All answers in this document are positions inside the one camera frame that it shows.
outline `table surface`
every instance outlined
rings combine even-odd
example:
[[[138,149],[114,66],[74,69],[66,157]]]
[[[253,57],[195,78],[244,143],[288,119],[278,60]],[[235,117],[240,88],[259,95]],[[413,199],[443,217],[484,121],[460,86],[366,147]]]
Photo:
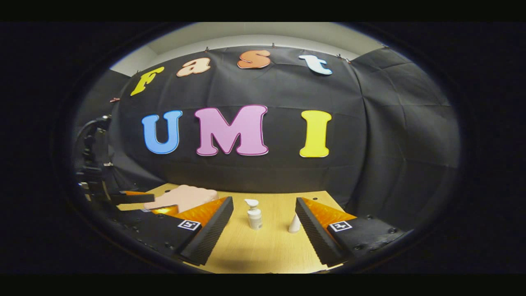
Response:
[[[177,188],[164,184],[148,191],[155,197],[165,190]],[[316,202],[343,211],[326,191],[301,193],[238,193],[218,191],[219,197],[232,196],[234,211],[225,226],[206,265],[196,267],[213,273],[312,273],[328,270],[316,256],[303,227],[297,233],[288,228],[294,218],[296,198],[316,199]],[[252,230],[244,199],[259,201],[263,226]],[[121,204],[122,211],[143,209],[144,204]]]

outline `blue letter u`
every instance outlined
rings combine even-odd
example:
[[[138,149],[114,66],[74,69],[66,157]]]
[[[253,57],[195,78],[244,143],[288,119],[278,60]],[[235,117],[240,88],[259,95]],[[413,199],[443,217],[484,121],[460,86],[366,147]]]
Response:
[[[166,112],[163,116],[168,121],[168,140],[166,143],[157,141],[155,123],[159,120],[157,115],[149,115],[141,121],[144,126],[144,142],[150,151],[156,154],[168,154],[179,145],[179,117],[182,111],[175,110]]]

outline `white bottle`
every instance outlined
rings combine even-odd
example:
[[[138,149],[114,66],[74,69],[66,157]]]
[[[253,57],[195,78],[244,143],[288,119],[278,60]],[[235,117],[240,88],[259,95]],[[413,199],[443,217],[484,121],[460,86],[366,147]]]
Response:
[[[245,202],[250,206],[248,213],[248,222],[250,223],[250,228],[258,230],[262,227],[261,222],[261,210],[257,208],[259,202],[257,200],[245,199]]]

